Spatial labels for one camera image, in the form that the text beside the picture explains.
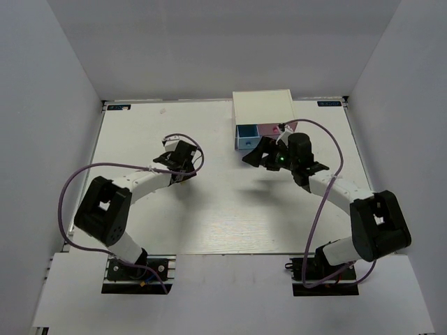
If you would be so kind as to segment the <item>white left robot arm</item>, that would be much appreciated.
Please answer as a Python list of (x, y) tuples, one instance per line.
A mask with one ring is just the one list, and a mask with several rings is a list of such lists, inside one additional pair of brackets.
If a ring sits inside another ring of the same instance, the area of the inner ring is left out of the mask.
[(126, 233), (130, 208), (159, 189), (196, 176), (193, 161), (197, 151), (197, 146), (175, 140), (153, 160), (154, 167), (136, 168), (115, 179), (94, 178), (76, 211), (74, 226), (124, 261), (124, 271), (131, 278), (141, 278), (147, 272), (147, 252)]

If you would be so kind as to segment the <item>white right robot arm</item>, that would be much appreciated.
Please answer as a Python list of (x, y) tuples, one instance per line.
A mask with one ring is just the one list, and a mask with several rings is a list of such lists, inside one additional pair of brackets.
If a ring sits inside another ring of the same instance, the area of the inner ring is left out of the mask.
[(323, 278), (332, 278), (342, 265), (373, 262), (411, 245), (411, 233), (395, 194), (359, 188), (330, 173), (315, 160), (311, 140), (304, 133), (289, 135), (286, 141), (262, 137), (242, 161), (269, 171), (288, 170), (299, 187), (349, 215), (350, 236), (315, 251), (314, 268)]

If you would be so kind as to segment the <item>pink drawer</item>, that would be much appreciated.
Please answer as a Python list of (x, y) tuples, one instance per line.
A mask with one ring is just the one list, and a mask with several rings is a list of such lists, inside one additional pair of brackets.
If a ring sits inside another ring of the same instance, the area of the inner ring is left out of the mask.
[(277, 139), (283, 133), (278, 124), (258, 124), (257, 130), (259, 137), (271, 137), (274, 139)]

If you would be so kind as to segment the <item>light blue small drawer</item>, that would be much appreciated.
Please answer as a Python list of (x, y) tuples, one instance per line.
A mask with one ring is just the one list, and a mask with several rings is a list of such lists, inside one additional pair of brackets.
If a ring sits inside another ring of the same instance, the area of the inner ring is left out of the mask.
[(235, 127), (235, 150), (252, 150), (260, 140), (257, 125), (237, 125)]

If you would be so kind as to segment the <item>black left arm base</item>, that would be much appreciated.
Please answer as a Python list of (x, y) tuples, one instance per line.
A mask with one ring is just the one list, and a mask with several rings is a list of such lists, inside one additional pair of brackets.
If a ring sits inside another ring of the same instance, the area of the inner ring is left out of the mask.
[(136, 269), (109, 258), (106, 263), (101, 293), (105, 295), (164, 295), (169, 293), (175, 278), (176, 257), (174, 255), (150, 255), (147, 267), (151, 268), (163, 281), (149, 270)]

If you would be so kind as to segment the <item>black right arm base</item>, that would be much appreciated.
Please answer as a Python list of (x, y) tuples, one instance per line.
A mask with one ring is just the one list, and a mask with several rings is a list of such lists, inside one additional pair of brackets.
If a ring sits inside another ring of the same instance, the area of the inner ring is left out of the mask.
[[(302, 284), (302, 263), (303, 257), (299, 257), (290, 258), (284, 265), (285, 270), (289, 271), (291, 275), (294, 297), (345, 297), (359, 295), (358, 285), (355, 284), (357, 276), (353, 265), (315, 288), (306, 288)], [(342, 268), (342, 266), (319, 269), (314, 257), (309, 257), (305, 273), (306, 283), (312, 284), (317, 282), (331, 275), (339, 268)]]

